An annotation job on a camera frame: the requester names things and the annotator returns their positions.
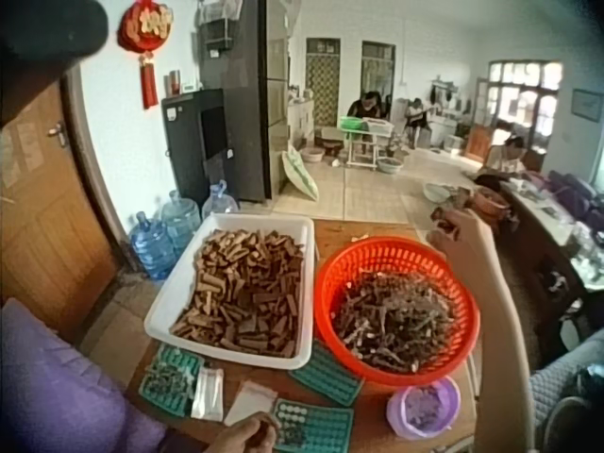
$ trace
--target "tassel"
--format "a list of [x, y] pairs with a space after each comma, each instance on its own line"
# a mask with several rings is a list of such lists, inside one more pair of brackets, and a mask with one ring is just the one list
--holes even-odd
[[141, 85], [143, 87], [144, 108], [149, 109], [156, 106], [159, 103], [158, 91], [155, 86], [155, 71], [151, 52], [145, 52], [141, 55]]

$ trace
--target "orange basket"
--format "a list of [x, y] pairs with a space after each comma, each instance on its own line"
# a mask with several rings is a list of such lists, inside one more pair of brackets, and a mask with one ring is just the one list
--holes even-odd
[[[429, 277], [453, 301], [456, 328], [446, 349], [415, 374], [380, 371], [353, 356], [333, 330], [330, 314], [344, 301], [345, 285], [363, 271], [418, 272]], [[453, 276], [446, 261], [426, 245], [403, 238], [376, 237], [357, 241], [331, 256], [314, 287], [314, 317], [327, 347], [358, 376], [396, 387], [426, 385], [453, 372], [470, 354], [480, 325], [472, 295]]]

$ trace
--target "black refrigerator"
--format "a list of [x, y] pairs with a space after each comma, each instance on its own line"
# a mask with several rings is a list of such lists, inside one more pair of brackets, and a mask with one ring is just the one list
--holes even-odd
[[233, 44], [218, 55], [211, 52], [209, 31], [198, 30], [201, 81], [224, 92], [241, 200], [275, 198], [286, 181], [281, 162], [288, 142], [285, 16], [278, 1], [243, 2]]
[[199, 208], [210, 196], [210, 184], [224, 179], [227, 192], [239, 199], [236, 156], [229, 146], [222, 90], [202, 90], [161, 102], [172, 162], [180, 195]]

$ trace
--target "purple bowl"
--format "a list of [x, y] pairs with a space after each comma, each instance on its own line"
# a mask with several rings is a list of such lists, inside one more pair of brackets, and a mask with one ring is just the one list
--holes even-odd
[[399, 390], [390, 398], [386, 417], [397, 436], [410, 441], [430, 439], [443, 433], [455, 422], [461, 407], [460, 389], [455, 381], [450, 377], [444, 377], [429, 385], [436, 390], [440, 408], [436, 419], [427, 428], [419, 429], [409, 421], [408, 397], [415, 390], [415, 387], [406, 387]]

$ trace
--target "door handle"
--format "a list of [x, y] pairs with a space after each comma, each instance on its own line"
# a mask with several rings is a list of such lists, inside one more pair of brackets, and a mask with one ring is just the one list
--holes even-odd
[[67, 146], [67, 136], [65, 135], [65, 127], [61, 121], [57, 122], [55, 127], [51, 127], [48, 129], [47, 133], [48, 137], [57, 137], [59, 138], [59, 144], [61, 148]]

